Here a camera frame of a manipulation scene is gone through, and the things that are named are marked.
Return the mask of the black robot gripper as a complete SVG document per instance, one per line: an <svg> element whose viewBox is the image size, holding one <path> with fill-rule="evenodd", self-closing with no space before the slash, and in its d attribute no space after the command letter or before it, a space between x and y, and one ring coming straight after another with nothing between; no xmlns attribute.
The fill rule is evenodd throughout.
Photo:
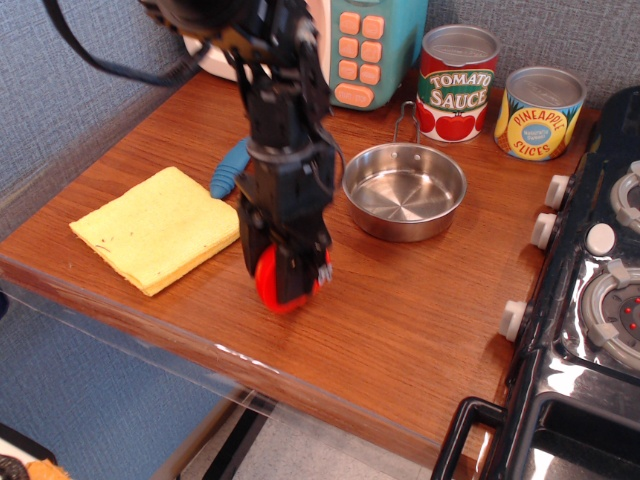
<svg viewBox="0 0 640 480"><path fill-rule="evenodd" d="M246 269L254 277L272 242L283 244L275 247L276 300L303 304L318 280L314 252L331 245L323 211L333 201L336 149L324 141L276 149L250 140L247 151L253 172L236 178Z"/></svg>

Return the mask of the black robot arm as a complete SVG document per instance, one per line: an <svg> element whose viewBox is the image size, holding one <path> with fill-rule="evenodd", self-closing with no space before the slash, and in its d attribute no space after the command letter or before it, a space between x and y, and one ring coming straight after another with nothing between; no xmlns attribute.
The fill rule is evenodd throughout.
<svg viewBox="0 0 640 480"><path fill-rule="evenodd" d="M246 268L267 308L292 311L330 280L323 213L339 148L322 120L330 89L303 1L146 1L159 24L216 46L234 68L250 123L251 173L235 179Z"/></svg>

